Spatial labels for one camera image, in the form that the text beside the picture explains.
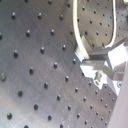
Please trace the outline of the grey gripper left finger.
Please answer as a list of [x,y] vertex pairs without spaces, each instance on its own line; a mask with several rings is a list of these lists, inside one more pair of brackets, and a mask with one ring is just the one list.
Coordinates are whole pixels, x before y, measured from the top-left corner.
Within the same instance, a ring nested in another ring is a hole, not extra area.
[[124,63],[111,68],[108,52],[111,47],[91,48],[84,36],[76,38],[75,54],[81,61],[80,68],[84,76],[91,78],[95,86],[102,89],[107,84],[118,95],[124,76]]

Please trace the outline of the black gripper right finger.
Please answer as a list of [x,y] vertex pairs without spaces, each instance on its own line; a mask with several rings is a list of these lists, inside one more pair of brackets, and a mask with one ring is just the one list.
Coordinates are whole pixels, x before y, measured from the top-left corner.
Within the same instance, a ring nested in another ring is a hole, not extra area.
[[116,43],[108,52],[108,58],[112,69],[128,60],[128,37]]

